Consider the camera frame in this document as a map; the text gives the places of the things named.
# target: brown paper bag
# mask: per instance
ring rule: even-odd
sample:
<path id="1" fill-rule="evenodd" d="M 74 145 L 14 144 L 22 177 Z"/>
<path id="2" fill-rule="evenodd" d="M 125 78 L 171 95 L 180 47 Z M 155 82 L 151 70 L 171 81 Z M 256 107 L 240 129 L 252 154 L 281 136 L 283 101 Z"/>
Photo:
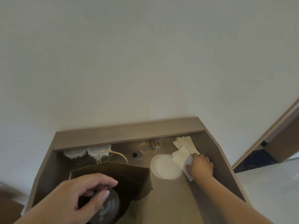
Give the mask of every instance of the brown paper bag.
<path id="1" fill-rule="evenodd" d="M 113 189 L 118 193 L 121 206 L 115 223 L 142 223 L 147 195 L 153 190 L 150 169 L 106 162 L 71 171 L 70 179 L 92 173 L 102 173 L 118 181 Z M 88 201 L 89 198 L 80 197 L 79 208 Z"/>

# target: paper bag handle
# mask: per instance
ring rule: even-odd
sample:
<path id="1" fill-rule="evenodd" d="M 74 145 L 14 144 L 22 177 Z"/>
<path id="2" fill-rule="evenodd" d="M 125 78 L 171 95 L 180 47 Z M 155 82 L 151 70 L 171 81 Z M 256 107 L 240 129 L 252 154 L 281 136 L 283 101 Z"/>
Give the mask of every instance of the paper bag handle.
<path id="1" fill-rule="evenodd" d="M 103 163 L 101 161 L 101 158 L 100 158 L 100 153 L 102 153 L 102 152 L 108 152 L 108 153 L 114 153 L 114 154 L 121 155 L 123 158 L 125 158 L 125 160 L 127 162 L 127 165 L 129 165 L 129 162 L 128 162 L 127 158 L 123 154 L 115 152 L 115 151 L 110 151 L 110 150 L 99 151 L 99 153 L 97 154 L 97 156 L 99 157 L 99 162 L 100 162 L 101 165 L 103 165 Z"/>

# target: round white paper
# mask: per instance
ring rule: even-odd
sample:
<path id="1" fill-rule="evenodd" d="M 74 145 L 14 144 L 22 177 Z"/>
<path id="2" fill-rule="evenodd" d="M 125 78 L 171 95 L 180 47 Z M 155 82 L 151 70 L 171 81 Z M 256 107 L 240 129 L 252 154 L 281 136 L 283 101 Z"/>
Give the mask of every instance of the round white paper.
<path id="1" fill-rule="evenodd" d="M 181 176 L 182 169 L 171 158 L 169 154 L 158 154 L 152 158 L 150 169 L 156 177 L 174 180 Z"/>

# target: fingernail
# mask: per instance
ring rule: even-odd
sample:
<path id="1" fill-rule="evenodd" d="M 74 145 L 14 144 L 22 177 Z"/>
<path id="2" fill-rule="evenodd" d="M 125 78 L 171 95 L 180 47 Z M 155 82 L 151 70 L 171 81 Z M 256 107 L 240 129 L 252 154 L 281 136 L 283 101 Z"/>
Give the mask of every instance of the fingernail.
<path id="1" fill-rule="evenodd" d="M 108 190 L 104 191 L 101 196 L 102 200 L 105 201 L 107 199 L 107 197 L 109 196 L 109 194 L 110 194 L 110 191 L 108 191 Z"/>

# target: white tile floor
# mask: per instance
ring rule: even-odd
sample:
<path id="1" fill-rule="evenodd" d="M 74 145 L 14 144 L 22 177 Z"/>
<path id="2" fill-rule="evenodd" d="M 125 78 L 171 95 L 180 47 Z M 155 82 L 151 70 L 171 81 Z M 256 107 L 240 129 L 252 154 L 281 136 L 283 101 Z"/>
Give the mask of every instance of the white tile floor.
<path id="1" fill-rule="evenodd" d="M 272 222 L 299 223 L 299 159 L 237 173 L 253 207 Z"/>

